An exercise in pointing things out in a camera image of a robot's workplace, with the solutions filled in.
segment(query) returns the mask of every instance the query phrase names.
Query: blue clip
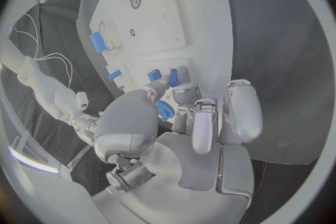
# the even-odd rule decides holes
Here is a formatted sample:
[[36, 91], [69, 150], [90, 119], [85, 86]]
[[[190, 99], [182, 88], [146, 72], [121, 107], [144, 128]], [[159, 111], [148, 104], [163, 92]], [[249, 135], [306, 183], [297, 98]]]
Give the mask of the blue clip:
[[148, 77], [150, 81], [153, 82], [161, 78], [161, 73], [158, 69], [155, 69], [148, 74]]
[[94, 32], [91, 34], [90, 40], [96, 50], [96, 53], [101, 53], [103, 50], [107, 49], [99, 32]]
[[118, 69], [117, 71], [113, 72], [112, 74], [108, 75], [108, 79], [110, 81], [114, 80], [116, 77], [120, 76], [122, 73], [121, 71]]
[[178, 85], [178, 71], [176, 69], [172, 69], [169, 77], [170, 87], [174, 88]]

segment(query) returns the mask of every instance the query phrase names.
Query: white humanoid robot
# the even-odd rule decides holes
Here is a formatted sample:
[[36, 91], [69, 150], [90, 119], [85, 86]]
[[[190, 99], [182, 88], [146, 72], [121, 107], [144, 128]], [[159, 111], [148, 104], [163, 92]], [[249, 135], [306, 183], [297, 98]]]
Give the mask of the white humanoid robot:
[[[260, 103], [250, 82], [228, 84], [223, 93], [225, 120], [218, 135], [217, 99], [202, 97], [188, 70], [180, 67], [179, 85], [172, 90], [179, 104], [173, 132], [157, 139], [155, 103], [170, 87], [168, 76], [127, 92], [101, 117], [93, 117], [83, 112], [88, 105], [85, 93], [75, 94], [44, 75], [34, 59], [13, 49], [10, 62], [3, 58], [3, 63], [34, 90], [41, 106], [74, 126], [103, 162], [116, 164], [107, 173], [111, 186], [93, 197], [108, 220], [116, 216], [124, 223], [241, 220], [254, 189], [251, 161], [241, 143], [257, 139], [263, 128]], [[132, 213], [122, 214], [120, 205]]]

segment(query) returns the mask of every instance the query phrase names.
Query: round hole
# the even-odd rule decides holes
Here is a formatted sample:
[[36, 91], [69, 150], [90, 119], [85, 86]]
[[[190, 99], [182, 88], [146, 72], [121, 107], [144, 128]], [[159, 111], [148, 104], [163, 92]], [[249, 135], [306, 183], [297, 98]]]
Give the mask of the round hole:
[[130, 5], [134, 8], [137, 9], [140, 6], [141, 0], [130, 0]]

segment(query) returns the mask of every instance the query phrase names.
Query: blue block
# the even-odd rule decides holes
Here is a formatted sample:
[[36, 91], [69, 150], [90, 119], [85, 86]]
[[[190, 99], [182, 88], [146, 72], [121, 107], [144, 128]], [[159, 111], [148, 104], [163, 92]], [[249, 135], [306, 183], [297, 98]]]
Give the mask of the blue block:
[[169, 77], [170, 87], [174, 88], [178, 85], [178, 71], [176, 69], [172, 69]]
[[96, 50], [96, 53], [101, 53], [103, 50], [107, 49], [99, 32], [94, 32], [91, 34], [90, 40]]
[[112, 74], [108, 75], [108, 79], [110, 81], [114, 80], [116, 77], [120, 76], [122, 73], [121, 71], [118, 69], [117, 71], [113, 72]]
[[153, 82], [161, 78], [161, 73], [158, 69], [155, 69], [148, 74], [148, 77], [150, 78], [150, 81]]

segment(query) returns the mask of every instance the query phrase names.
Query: white cable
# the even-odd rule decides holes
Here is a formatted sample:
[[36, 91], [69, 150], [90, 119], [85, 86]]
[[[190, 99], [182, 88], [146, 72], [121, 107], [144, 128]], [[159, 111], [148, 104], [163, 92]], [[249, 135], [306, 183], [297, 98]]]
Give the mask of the white cable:
[[67, 75], [68, 75], [68, 78], [69, 78], [69, 87], [68, 87], [68, 88], [70, 88], [71, 78], [70, 78], [69, 71], [68, 71], [68, 66], [67, 66], [65, 60], [63, 60], [63, 59], [60, 58], [60, 57], [40, 58], [40, 59], [35, 59], [35, 60], [48, 60], [48, 59], [60, 59], [60, 60], [63, 61], [64, 65], [66, 66], [66, 71], [67, 71]]
[[54, 53], [51, 53], [51, 54], [49, 54], [49, 55], [47, 55], [47, 56], [38, 58], [38, 59], [36, 59], [36, 60], [45, 59], [45, 58], [47, 58], [47, 57], [49, 57], [49, 56], [51, 56], [51, 55], [55, 55], [55, 54], [63, 56], [63, 57], [68, 61], [68, 63], [70, 64], [70, 67], [71, 67], [71, 75], [70, 75], [70, 83], [69, 83], [69, 85], [70, 85], [71, 82], [72, 82], [73, 67], [72, 67], [72, 63], [70, 62], [70, 60], [69, 60], [67, 57], [65, 57], [62, 53], [54, 52]]
[[39, 54], [39, 34], [38, 34], [38, 28], [36, 27], [36, 23], [35, 23], [34, 19], [33, 19], [29, 14], [25, 13], [24, 15], [30, 17], [32, 23], [34, 24], [34, 28], [35, 28], [35, 32], [36, 32], [36, 38], [33, 37], [33, 36], [32, 36], [31, 34], [29, 34], [28, 32], [18, 31], [18, 30], [16, 29], [15, 25], [14, 25], [14, 29], [15, 29], [15, 31], [17, 31], [17, 32], [21, 32], [21, 33], [23, 33], [23, 34], [27, 34], [27, 35], [31, 36], [31, 37], [35, 40], [35, 42], [36, 42], [35, 57], [34, 57], [34, 59], [35, 59], [35, 58], [38, 56], [38, 54]]

